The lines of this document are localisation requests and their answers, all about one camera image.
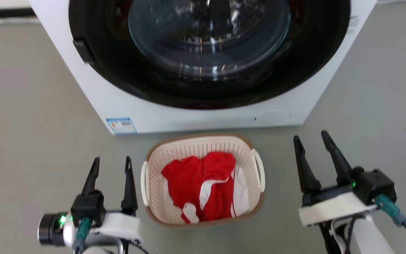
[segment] green led light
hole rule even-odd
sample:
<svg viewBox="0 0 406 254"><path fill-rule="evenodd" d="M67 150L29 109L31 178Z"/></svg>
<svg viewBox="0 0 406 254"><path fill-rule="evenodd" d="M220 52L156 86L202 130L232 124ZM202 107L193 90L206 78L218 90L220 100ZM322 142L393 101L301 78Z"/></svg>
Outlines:
<svg viewBox="0 0 406 254"><path fill-rule="evenodd" d="M60 222L61 224L64 224L66 220L67 220L67 217L64 216L64 215L62 215L62 217L61 217L61 219L59 220L59 222Z"/></svg>

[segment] basket rim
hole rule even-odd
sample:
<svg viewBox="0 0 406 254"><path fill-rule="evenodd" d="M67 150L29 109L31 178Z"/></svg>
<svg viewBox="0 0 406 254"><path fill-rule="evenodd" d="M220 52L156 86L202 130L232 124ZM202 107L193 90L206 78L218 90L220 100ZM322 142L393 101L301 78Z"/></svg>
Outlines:
<svg viewBox="0 0 406 254"><path fill-rule="evenodd" d="M147 210L148 216L158 225L166 228L173 228L173 229L192 229L192 228L203 228L203 227L211 227L211 226L220 226L220 225L226 225L230 224L233 222L240 222L242 220L246 220L253 216L255 213L259 211L261 206L264 203L264 192L261 192L259 195L259 200L258 204L256 204L255 208L251 210L250 212L243 214L238 217L234 218L226 218L226 219L221 219L221 220L213 220L210 222L198 222L198 223L165 223L161 222L158 218L155 217L153 212L150 209L150 206L146 206L145 209Z"/></svg>
<svg viewBox="0 0 406 254"><path fill-rule="evenodd" d="M231 132L201 133L201 134L185 135L185 136L181 136L181 137L174 137L174 138L163 140L163 141L157 143L156 145L154 145L148 151L147 155L145 156L145 161L148 161L150 159L151 154L153 154L153 151L155 151L156 148L158 148L166 143L171 143L171 142L185 140L185 139L192 139L192 138L196 138L196 137L217 137L217 136L237 137L237 138L240 138L241 140L243 140L245 143L247 143L247 145L250 147L250 149L254 148L252 143L250 142L250 140L248 140L246 137L243 137L242 135L238 135L236 133L231 133Z"/></svg>

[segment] laundry basket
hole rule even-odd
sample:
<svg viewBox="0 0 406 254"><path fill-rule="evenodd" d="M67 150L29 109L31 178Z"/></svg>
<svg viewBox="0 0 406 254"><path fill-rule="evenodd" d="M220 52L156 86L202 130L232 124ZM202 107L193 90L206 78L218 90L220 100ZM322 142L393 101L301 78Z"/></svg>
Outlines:
<svg viewBox="0 0 406 254"><path fill-rule="evenodd" d="M248 211L234 218L186 224L181 218L181 209L173 205L168 194L162 169L175 159L203 158L211 151L231 153L236 166L243 169L248 189ZM163 141L151 148L141 171L142 199L147 213L153 221L167 228L200 228L247 219L261 208L265 186L261 157L246 138L236 134L200 134Z"/></svg>

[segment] red clothing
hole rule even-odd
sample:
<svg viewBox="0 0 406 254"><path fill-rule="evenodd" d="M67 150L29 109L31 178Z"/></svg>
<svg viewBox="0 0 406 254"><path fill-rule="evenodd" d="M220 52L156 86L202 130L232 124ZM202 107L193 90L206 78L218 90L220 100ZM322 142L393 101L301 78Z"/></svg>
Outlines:
<svg viewBox="0 0 406 254"><path fill-rule="evenodd" d="M193 204L199 220L207 222L232 217L234 167L232 154L210 152L203 159L192 156L172 161L162 170L162 175L168 180L173 204L180 209L186 203ZM208 190L202 185L210 188L209 197L205 198ZM184 214L182 218L189 223Z"/></svg>

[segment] gray floor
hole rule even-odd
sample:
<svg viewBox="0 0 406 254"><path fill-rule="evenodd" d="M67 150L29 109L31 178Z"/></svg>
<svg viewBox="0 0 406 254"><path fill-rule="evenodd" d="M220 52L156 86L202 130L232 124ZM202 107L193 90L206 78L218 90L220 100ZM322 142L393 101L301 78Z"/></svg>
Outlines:
<svg viewBox="0 0 406 254"><path fill-rule="evenodd" d="M322 129L352 165L380 168L396 182L398 204L406 214L406 5L373 11L303 126L234 130L248 137L264 160L266 199L257 215L218 228L166 230L146 216L140 202L145 247L151 254L324 253L317 228L300 225L292 146L293 135L300 135L322 184L335 183ZM105 206L118 208L124 157L131 156L139 185L148 149L177 135L182 133L111 136L43 28L1 26L0 253L71 253L41 248L37 224L45 212L70 208L92 159L101 157L97 188ZM406 253L405 231L381 213L376 221L396 253Z"/></svg>

